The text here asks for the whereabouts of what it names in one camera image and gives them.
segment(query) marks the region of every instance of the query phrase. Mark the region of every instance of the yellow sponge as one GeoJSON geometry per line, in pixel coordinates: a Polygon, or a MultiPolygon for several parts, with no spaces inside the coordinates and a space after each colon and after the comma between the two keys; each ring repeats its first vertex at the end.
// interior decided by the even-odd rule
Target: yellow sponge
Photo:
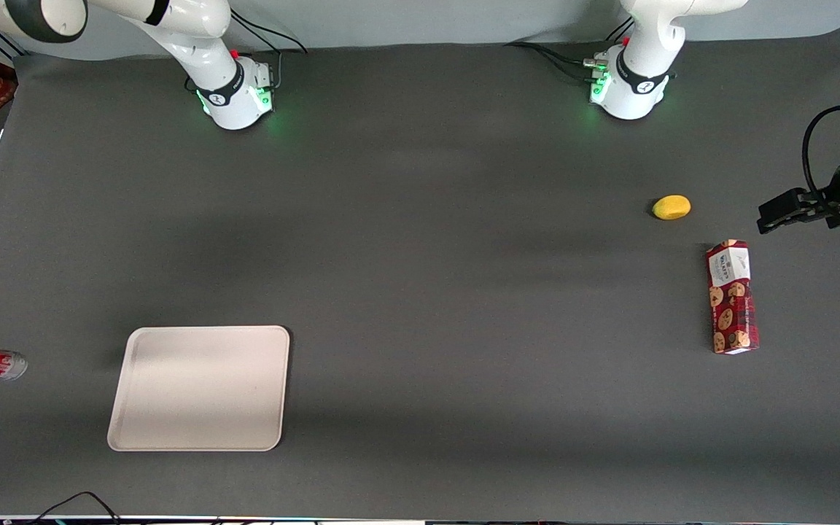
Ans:
{"type": "Polygon", "coordinates": [[[673,220],[683,218],[693,209],[689,199],[682,195],[667,195],[653,205],[653,215],[658,219],[673,220]]]}

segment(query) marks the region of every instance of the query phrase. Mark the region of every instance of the black mat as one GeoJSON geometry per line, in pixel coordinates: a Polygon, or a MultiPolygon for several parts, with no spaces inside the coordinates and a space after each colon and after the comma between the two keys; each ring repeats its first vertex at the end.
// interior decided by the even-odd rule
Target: black mat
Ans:
{"type": "MultiPolygon", "coordinates": [[[[676,70],[616,122],[526,50],[320,50],[226,133],[172,61],[20,63],[0,346],[30,369],[0,383],[0,513],[90,489],[134,515],[840,523],[840,230],[754,225],[840,104],[840,33],[676,70]],[[651,219],[667,193],[693,213],[651,219]],[[704,276],[728,237],[763,339],[736,357],[704,276]],[[131,331],[271,323],[278,448],[110,451],[131,331]]],[[[839,162],[836,116],[814,165],[839,162]]]]}

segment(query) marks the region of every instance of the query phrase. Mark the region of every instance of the green indicator light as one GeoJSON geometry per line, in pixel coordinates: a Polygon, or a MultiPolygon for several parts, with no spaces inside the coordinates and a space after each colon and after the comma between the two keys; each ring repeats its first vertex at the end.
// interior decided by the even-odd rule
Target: green indicator light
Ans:
{"type": "Polygon", "coordinates": [[[589,100],[595,104],[600,104],[604,100],[604,96],[607,94],[607,88],[609,87],[611,80],[611,73],[604,73],[601,79],[596,80],[596,86],[592,88],[592,94],[589,96],[589,100]]]}
{"type": "Polygon", "coordinates": [[[197,90],[196,97],[200,99],[200,104],[203,104],[203,113],[209,115],[209,107],[206,106],[206,100],[203,100],[203,96],[200,94],[200,90],[197,90]]]}
{"type": "Polygon", "coordinates": [[[271,92],[266,87],[248,86],[248,93],[254,94],[254,103],[261,113],[267,113],[271,110],[271,92]]]}

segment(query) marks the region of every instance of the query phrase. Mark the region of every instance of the gray wall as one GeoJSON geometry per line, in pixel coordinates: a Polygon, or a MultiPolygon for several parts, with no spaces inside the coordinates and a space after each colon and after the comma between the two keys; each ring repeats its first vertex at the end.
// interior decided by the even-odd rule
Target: gray wall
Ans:
{"type": "MultiPolygon", "coordinates": [[[[292,31],[310,47],[387,44],[600,40],[626,14],[617,0],[233,0],[234,9],[263,26],[292,31]]],[[[28,50],[99,60],[163,54],[149,37],[93,7],[84,36],[71,44],[23,41],[28,50]]],[[[693,40],[784,39],[840,27],[840,0],[750,0],[742,9],[683,22],[693,40]]],[[[263,44],[233,24],[230,46],[263,44]]]]}

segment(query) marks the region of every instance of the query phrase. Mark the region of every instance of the tray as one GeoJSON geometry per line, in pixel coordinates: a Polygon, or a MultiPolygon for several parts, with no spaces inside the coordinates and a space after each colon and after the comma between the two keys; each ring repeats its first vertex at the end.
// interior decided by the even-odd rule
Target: tray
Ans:
{"type": "Polygon", "coordinates": [[[137,329],[107,441],[113,451],[269,451],[281,439],[290,334],[280,326],[137,329]]]}

